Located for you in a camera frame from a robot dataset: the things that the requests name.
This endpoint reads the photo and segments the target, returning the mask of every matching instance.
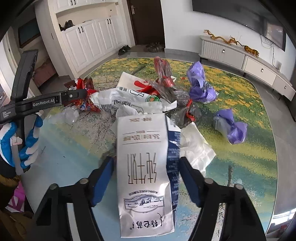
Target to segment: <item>baseboard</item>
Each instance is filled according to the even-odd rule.
[[[165,48],[165,53],[186,55],[186,56],[190,56],[190,57],[199,57],[198,53],[190,52],[190,51],[184,51],[184,50],[178,50],[178,49]]]

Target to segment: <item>metal bolt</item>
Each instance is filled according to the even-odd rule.
[[[239,183],[235,184],[235,187],[237,189],[239,189],[239,190],[242,190],[244,188],[244,186],[242,184],[239,184]]]
[[[82,178],[82,179],[79,180],[79,183],[80,183],[80,184],[87,184],[88,181],[89,181],[89,180],[88,180],[87,178]]]
[[[57,187],[59,187],[56,183],[53,183],[53,184],[51,184],[50,186],[49,186],[49,189],[51,189],[51,190],[54,190],[54,189],[56,189]]]
[[[206,179],[205,179],[205,182],[206,182],[207,184],[212,184],[212,183],[214,182],[214,180],[211,179],[211,178],[206,178]]]

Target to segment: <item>white tv cabinet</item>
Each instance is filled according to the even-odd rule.
[[[261,81],[290,101],[295,90],[289,80],[274,66],[261,58],[247,53],[242,47],[229,45],[220,40],[213,40],[207,36],[200,36],[202,48],[199,52],[201,59],[208,59],[238,69],[251,77]]]

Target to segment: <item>gloved finger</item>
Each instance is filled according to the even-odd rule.
[[[38,150],[35,151],[31,156],[29,156],[26,160],[20,162],[21,168],[27,168],[29,165],[34,163],[38,156]]]
[[[43,120],[39,115],[36,115],[35,124],[32,130],[30,130],[27,138],[26,138],[26,146],[32,147],[39,138],[39,128],[43,125]]]
[[[34,143],[34,145],[32,147],[23,147],[20,152],[19,152],[19,157],[21,160],[24,160],[26,158],[28,158],[30,155],[32,155],[33,153],[35,153],[38,149],[39,146],[39,140],[37,139],[37,141]]]
[[[10,138],[15,134],[17,130],[17,125],[14,122],[5,124],[0,130],[0,154],[1,157],[12,167],[15,166],[11,147],[10,147]]]

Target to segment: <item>glove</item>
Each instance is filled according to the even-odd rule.
[[[43,120],[39,115],[36,116],[34,127],[26,138],[25,147],[19,152],[22,168],[30,166],[38,156],[39,128],[43,125]],[[17,125],[14,122],[5,124],[0,130],[0,174],[6,178],[13,178],[16,175],[10,146],[10,138],[16,130]]]

